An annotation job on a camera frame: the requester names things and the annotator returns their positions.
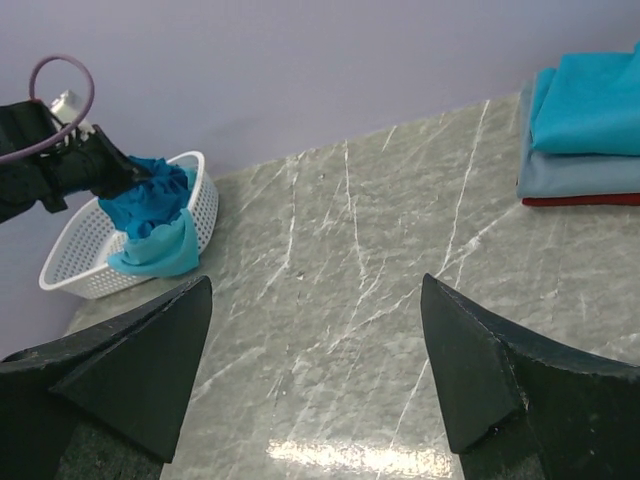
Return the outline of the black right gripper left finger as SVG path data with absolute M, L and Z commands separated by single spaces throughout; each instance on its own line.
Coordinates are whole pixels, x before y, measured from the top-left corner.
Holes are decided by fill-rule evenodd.
M 3 359 L 2 478 L 159 478 L 175 455 L 211 314 L 202 276 Z

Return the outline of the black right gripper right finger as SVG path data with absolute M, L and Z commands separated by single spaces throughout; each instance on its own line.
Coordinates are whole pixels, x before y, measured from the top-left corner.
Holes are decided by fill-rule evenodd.
M 551 340 L 431 275 L 421 317 L 465 478 L 638 478 L 637 366 Z

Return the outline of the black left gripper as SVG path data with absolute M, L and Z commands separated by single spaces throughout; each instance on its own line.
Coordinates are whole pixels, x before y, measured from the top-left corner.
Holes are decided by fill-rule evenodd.
M 13 155 L 47 140 L 59 125 L 40 101 L 3 106 L 1 155 Z M 81 191 L 111 199 L 151 177 L 139 162 L 120 155 L 98 126 L 87 136 L 74 129 L 38 152 L 1 161 L 1 221 L 21 215 L 38 202 L 50 213 L 63 211 L 65 198 Z

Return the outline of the teal blue t-shirt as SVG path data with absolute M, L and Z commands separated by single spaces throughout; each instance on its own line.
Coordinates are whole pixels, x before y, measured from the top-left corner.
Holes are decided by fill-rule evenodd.
M 98 204 L 117 230 L 138 240 L 179 217 L 189 203 L 197 171 L 170 165 L 164 158 L 129 159 L 147 169 L 152 178 L 114 199 L 99 199 Z

